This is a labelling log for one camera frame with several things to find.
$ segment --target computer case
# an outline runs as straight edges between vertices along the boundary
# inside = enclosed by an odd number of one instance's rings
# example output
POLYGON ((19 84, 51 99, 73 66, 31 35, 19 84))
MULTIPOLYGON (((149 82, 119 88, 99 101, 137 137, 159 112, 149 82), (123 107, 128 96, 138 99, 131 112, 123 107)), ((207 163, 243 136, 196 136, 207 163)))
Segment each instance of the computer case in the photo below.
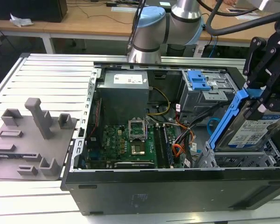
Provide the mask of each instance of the computer case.
POLYGON ((9 20, 12 14, 32 21, 61 22, 66 13, 66 0, 0 0, 0 20, 9 20))
MULTIPOLYGON (((112 69, 122 74, 123 70, 129 72, 153 69, 178 71, 193 68, 185 65, 179 67, 103 63, 95 65, 85 98, 85 112, 81 118, 79 135, 72 146, 72 154, 69 155, 71 160, 68 160, 66 164, 62 184, 63 190, 70 191, 82 215, 254 210, 280 195, 280 161, 278 161, 278 166, 249 164, 243 167, 234 166, 232 160, 228 159, 232 165, 224 167, 223 164, 220 167, 211 166, 211 168, 170 166, 156 169, 116 169, 112 165, 107 165, 107 168, 106 166, 105 168, 85 166, 85 163, 81 161, 87 160, 87 154, 89 154, 89 151, 85 149, 86 145, 83 146, 85 136, 88 136, 90 131, 87 130, 88 110, 92 107, 91 102, 97 80, 103 79, 106 71, 112 69)), ((225 74, 229 83, 236 85, 234 88, 242 88, 245 82, 236 68, 195 69, 201 69, 205 74, 225 74)), ((110 125, 103 126, 110 130, 110 125)), ((203 142, 209 138, 204 133, 205 130, 200 131, 202 129, 199 127, 194 130, 197 136, 195 138, 197 149, 202 148, 199 146, 201 144, 199 139, 203 142)), ((271 139, 270 144, 276 144, 274 146, 280 152, 280 131, 271 139)))

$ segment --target wooden desk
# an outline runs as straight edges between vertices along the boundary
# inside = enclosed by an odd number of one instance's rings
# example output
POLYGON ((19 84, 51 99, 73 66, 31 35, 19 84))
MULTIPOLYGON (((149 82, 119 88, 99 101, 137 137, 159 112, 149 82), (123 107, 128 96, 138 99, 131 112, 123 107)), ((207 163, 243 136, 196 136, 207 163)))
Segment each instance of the wooden desk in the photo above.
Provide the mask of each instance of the wooden desk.
MULTIPOLYGON (((47 53, 54 53, 54 45, 52 38, 75 38, 75 39, 100 39, 100 40, 118 40, 126 41, 131 32, 131 23, 133 21, 134 13, 127 12, 112 12, 110 7, 100 5, 106 1, 100 1, 98 5, 85 7, 85 1, 77 0, 78 3, 83 3, 77 7, 75 0, 68 0, 68 13, 61 23, 51 22, 33 22, 33 26, 16 27, 9 21, 0 21, 0 30, 5 35, 19 35, 19 36, 35 36, 43 39, 47 53)), ((214 7, 215 0, 204 0, 210 7, 214 7)), ((230 8, 222 4, 220 10, 226 12, 226 8, 230 8)), ((201 7, 202 13, 208 13, 207 10, 201 7)), ((203 16, 204 21, 207 21, 208 16, 203 16)), ((213 28, 224 28, 245 22, 234 17, 223 17, 216 15, 213 22, 213 28)), ((248 47, 250 41, 254 36, 261 36, 269 38, 274 33, 273 23, 256 27, 253 29, 219 36, 217 45, 223 46, 239 46, 248 47)), ((201 57, 205 45, 209 42, 210 35, 203 31, 200 40, 197 43, 194 56, 201 57)))
POLYGON ((63 21, 61 23, 47 23, 44 27, 44 32, 125 37, 130 35, 134 13, 112 12, 112 8, 106 7, 105 4, 93 5, 91 7, 83 7, 82 5, 81 7, 75 7, 74 4, 68 6, 68 12, 63 21))

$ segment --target black box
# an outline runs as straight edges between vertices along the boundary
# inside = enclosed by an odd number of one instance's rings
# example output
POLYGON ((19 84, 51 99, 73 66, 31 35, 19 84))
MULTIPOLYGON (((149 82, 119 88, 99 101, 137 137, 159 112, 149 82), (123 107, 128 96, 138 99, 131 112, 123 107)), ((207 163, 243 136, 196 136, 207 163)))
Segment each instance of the black box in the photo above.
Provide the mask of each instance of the black box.
POLYGON ((32 22, 61 22, 66 13, 66 0, 0 0, 0 20, 9 20, 12 14, 32 22))

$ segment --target white label sticker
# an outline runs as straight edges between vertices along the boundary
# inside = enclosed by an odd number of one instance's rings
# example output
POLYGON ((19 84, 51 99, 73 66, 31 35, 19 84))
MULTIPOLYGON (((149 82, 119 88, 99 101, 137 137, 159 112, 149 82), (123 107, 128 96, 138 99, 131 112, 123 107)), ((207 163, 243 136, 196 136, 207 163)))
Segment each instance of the white label sticker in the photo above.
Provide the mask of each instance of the white label sticker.
POLYGON ((0 155, 2 158, 8 158, 8 155, 0 155))
POLYGON ((260 120, 246 120, 228 145, 236 148, 256 145, 268 130, 276 127, 279 119, 280 115, 264 115, 260 120))
POLYGON ((163 1, 160 1, 160 5, 161 6, 171 6, 170 2, 163 2, 163 1))
POLYGON ((191 166, 191 163, 190 163, 190 161, 189 160, 187 160, 187 159, 185 159, 185 162, 184 162, 184 164, 187 166, 187 167, 190 167, 191 166))
POLYGON ((142 75, 116 74, 114 84, 143 84, 142 75))
POLYGON ((176 104, 176 111, 180 112, 181 111, 181 105, 180 104, 176 104))
POLYGON ((191 148, 192 151, 194 152, 197 152, 197 144, 196 143, 192 143, 192 148, 191 148))

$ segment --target warning label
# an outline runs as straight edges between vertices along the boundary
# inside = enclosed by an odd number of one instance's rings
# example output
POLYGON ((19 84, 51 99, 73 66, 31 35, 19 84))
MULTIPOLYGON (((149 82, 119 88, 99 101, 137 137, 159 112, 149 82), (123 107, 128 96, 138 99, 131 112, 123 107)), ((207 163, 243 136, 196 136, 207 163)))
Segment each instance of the warning label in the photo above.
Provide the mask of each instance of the warning label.
POLYGON ((279 119, 280 115, 264 115, 260 120, 246 120, 228 145, 236 148, 256 145, 279 119))

